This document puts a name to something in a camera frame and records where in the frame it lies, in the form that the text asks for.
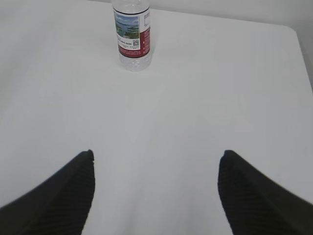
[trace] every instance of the water bottle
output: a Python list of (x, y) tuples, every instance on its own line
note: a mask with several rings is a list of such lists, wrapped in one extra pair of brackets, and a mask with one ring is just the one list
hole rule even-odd
[(140, 71), (151, 63), (148, 0), (112, 0), (119, 58), (124, 68)]

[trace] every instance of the qr code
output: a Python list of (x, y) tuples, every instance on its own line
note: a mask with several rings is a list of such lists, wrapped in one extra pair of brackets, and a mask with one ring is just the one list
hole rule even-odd
[(133, 46), (136, 47), (139, 45), (139, 39), (133, 40)]

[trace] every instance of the plastic bottle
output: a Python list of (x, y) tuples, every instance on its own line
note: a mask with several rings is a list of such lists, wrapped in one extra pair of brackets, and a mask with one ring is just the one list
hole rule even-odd
[(148, 0), (112, 0), (112, 5), (120, 61), (130, 71), (147, 68), (151, 63)]

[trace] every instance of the ribbed black pad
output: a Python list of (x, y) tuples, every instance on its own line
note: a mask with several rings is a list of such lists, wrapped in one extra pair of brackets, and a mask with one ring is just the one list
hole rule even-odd
[(93, 153), (89, 150), (1, 208), (0, 235), (80, 235), (94, 189)]
[(218, 189), (234, 235), (313, 235), (313, 206), (233, 151), (221, 159)]

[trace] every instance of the white wall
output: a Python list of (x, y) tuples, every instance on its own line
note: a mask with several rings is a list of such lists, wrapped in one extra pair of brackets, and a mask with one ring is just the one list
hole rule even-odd
[(313, 85), (313, 0), (150, 0), (150, 2), (153, 8), (162, 10), (290, 26), (298, 33)]

